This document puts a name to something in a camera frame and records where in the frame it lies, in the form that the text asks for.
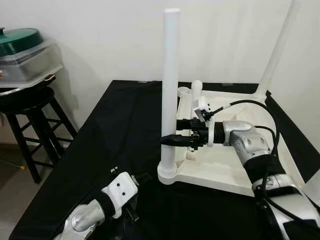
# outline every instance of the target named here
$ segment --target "stool leg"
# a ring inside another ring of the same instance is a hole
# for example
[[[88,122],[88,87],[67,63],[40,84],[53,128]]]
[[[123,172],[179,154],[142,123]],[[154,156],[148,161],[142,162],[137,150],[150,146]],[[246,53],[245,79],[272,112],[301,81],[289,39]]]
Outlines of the stool leg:
[[[50,142],[49,136],[46,134],[44,129],[44,122],[41,117],[41,113],[39,113],[39,109],[35,109],[30,111],[27,114],[27,117],[35,131],[38,135],[40,142],[42,143],[46,153],[48,154],[51,162],[56,164],[59,161],[58,154],[54,148],[54,146]]]
[[[31,176],[33,178],[33,181],[38,184],[41,181],[40,175],[38,173],[38,170],[36,168],[36,165],[34,163],[34,160],[32,158],[32,155],[30,153],[30,150],[28,148],[28,145],[24,139],[24,135],[20,129],[20,125],[18,123],[16,115],[13,114],[7,114],[6,118],[8,119],[8,122],[11,126],[12,132],[15,136],[15,139],[17,143],[19,144],[19,147],[21,149],[22,155],[25,159],[26,164],[28,165],[28,168],[30,170]]]
[[[51,142],[52,142],[53,146],[55,147],[56,151],[58,152],[58,154],[60,156],[62,156],[64,154],[65,150],[63,149],[63,147],[59,143],[55,133],[51,132],[51,127],[47,121],[47,118],[46,118],[44,112],[41,109],[38,111],[38,117],[39,117],[39,121],[42,122],[42,126],[43,126],[46,134],[51,139]]]
[[[68,117],[66,116],[65,112],[62,110],[59,103],[57,102],[56,98],[53,98],[50,101],[50,105],[53,108],[53,110],[55,111],[55,113],[58,115],[58,117],[62,120],[64,126],[69,131],[71,136],[73,138],[75,138],[77,135],[77,131],[75,130],[74,126],[72,126],[72,124],[69,121]]]

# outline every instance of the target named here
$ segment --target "white rod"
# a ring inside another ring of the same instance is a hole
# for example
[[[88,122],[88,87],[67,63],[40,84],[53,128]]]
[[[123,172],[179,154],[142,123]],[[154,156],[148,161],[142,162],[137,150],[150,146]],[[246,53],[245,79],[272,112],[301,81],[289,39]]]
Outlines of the white rod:
[[[164,10],[161,136],[176,134],[177,130],[179,18],[179,9]],[[175,153],[174,146],[161,145],[161,177],[172,178],[176,174]]]
[[[196,106],[196,101],[201,97],[201,91],[202,91],[202,82],[200,80],[194,80],[191,84],[191,90],[192,90],[192,102],[191,102],[191,112],[190,112],[190,118],[197,117],[194,109]]]
[[[296,18],[298,7],[299,7],[299,2],[297,0],[292,0],[288,13],[283,22],[280,34],[278,36],[278,39],[271,53],[269,62],[264,70],[259,86],[256,89],[256,92],[254,93],[254,95],[256,95],[257,97],[260,97],[260,98],[266,97],[266,92],[268,90],[268,87],[270,86],[271,80],[274,76],[274,73],[279,63],[279,60],[281,58],[282,52],[285,48],[292,23]]]

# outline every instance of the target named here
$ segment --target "green lid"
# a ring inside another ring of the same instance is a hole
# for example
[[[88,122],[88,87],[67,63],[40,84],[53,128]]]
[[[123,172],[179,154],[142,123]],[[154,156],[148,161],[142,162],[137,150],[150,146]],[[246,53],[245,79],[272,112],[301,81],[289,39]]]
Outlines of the green lid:
[[[0,57],[31,49],[44,41],[39,31],[34,28],[8,31],[4,31],[4,29],[4,27],[0,27]]]

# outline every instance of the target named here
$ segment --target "white plastic base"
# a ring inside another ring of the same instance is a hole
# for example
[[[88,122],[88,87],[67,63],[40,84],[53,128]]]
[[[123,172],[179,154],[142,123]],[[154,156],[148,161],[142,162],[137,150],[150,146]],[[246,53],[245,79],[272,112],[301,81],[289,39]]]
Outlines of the white plastic base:
[[[179,88],[180,102],[177,111],[177,119],[188,119],[192,105],[190,89]],[[237,100],[253,99],[264,103],[264,98],[256,98],[252,94],[202,91],[211,110]],[[253,125],[262,125],[275,130],[273,119],[263,108],[250,103],[243,103],[225,109],[215,116],[216,122],[225,120],[242,120]],[[269,132],[258,129],[262,133],[270,148],[273,147],[272,136]],[[188,130],[177,131],[177,134],[187,136]],[[280,137],[278,144],[279,160],[287,174],[291,175],[299,187],[305,183],[297,166],[283,140]],[[190,152],[187,147],[175,148],[175,163],[177,172],[172,177],[163,176],[158,169],[159,180],[166,185],[174,182],[184,182],[200,185],[212,189],[232,192],[241,195],[254,196],[251,190],[251,182],[243,168],[233,147],[214,144],[213,147],[200,147],[198,151]]]

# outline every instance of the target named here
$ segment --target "floor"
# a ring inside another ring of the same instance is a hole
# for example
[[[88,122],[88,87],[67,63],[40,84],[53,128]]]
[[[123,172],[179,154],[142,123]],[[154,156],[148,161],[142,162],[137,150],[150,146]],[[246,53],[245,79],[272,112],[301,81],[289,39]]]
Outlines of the floor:
[[[0,160],[26,166],[20,150],[15,147],[0,146]],[[49,162],[46,152],[40,148],[34,160]],[[51,172],[50,168],[37,166],[42,181],[33,182],[28,168],[21,170],[0,161],[0,239],[7,240],[22,214]]]

